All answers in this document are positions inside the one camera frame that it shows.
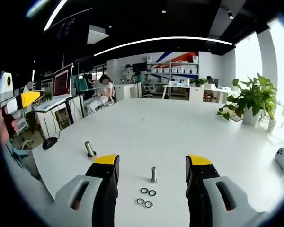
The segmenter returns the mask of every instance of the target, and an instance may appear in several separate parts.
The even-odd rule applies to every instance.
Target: laptop
[[[53,73],[52,99],[37,106],[35,112],[47,112],[72,97],[71,75],[73,64]]]

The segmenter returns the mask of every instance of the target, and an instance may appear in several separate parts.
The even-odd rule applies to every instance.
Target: computer mouse
[[[57,137],[49,137],[43,141],[42,148],[43,150],[47,150],[51,148],[58,141]]]

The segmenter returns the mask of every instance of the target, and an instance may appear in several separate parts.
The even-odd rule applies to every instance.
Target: ceiling
[[[234,45],[162,40],[134,44],[93,57],[95,53],[121,44],[166,36],[208,37],[236,44],[250,33],[265,29],[266,22],[277,13],[265,0],[68,0],[52,27],[43,32],[60,0],[43,1],[44,5],[31,18],[26,18],[25,14],[32,0],[21,2],[23,10],[19,15],[10,12],[13,22],[6,31],[10,41],[4,47],[3,68],[18,74],[20,83],[30,79],[32,69],[36,69],[37,80],[45,72],[59,69],[63,59],[67,64],[85,57],[82,66],[92,67],[112,58],[148,52],[207,51],[224,55]],[[233,20],[229,19],[227,9],[233,13]],[[74,18],[66,34],[61,25]],[[109,37],[86,45],[89,25],[104,28]]]

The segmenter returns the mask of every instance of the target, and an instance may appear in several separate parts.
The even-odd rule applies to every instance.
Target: metal bolt
[[[86,141],[85,142],[85,147],[86,147],[88,156],[89,157],[94,157],[95,156],[95,152],[93,151],[93,148],[91,147],[90,142]]]
[[[151,168],[151,182],[156,183],[157,178],[156,178],[156,167]]]

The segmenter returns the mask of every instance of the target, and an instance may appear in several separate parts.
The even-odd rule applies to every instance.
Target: washer
[[[142,198],[138,198],[138,199],[136,200],[136,204],[139,205],[139,206],[142,206],[142,205],[145,204],[145,200],[142,199]]]
[[[157,194],[157,192],[156,192],[155,190],[149,190],[149,191],[148,191],[148,194],[149,194],[150,196],[155,196],[155,195]]]
[[[149,208],[153,207],[153,204],[152,204],[152,202],[147,201],[147,202],[144,203],[144,207],[149,209]]]
[[[140,192],[142,194],[147,194],[148,193],[148,188],[141,188]]]

